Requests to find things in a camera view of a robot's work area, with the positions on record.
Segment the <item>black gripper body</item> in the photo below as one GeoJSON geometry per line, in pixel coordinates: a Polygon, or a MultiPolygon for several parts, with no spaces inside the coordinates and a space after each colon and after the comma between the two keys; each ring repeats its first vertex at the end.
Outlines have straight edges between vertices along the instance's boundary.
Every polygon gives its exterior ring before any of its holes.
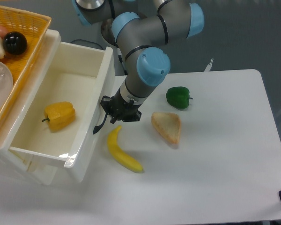
{"type": "Polygon", "coordinates": [[[139,109],[139,105],[134,104],[134,100],[129,98],[128,102],[123,99],[120,92],[117,92],[112,97],[112,114],[115,112],[126,112],[127,114],[132,114],[139,109]]]}

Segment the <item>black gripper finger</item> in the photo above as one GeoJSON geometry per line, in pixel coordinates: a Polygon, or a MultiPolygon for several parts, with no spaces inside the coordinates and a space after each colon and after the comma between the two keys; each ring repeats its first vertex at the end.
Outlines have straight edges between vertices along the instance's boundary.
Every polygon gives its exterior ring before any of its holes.
{"type": "Polygon", "coordinates": [[[112,97],[103,96],[100,105],[107,115],[112,116],[112,97]]]}
{"type": "Polygon", "coordinates": [[[126,112],[115,112],[110,115],[110,123],[114,124],[116,121],[123,122],[137,122],[140,121],[142,113],[140,111],[127,114],[126,112]]]}

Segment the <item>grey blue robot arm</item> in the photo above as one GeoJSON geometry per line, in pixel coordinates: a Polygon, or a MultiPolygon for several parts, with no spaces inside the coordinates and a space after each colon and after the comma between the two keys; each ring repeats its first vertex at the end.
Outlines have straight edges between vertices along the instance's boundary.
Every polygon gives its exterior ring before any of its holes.
{"type": "Polygon", "coordinates": [[[112,20],[112,34],[128,74],[113,97],[103,97],[101,106],[111,123],[139,121],[139,107],[170,71],[169,57],[160,47],[202,32],[201,7],[186,0],[156,0],[157,14],[142,19],[135,0],[74,0],[72,4],[84,25],[112,20]]]}

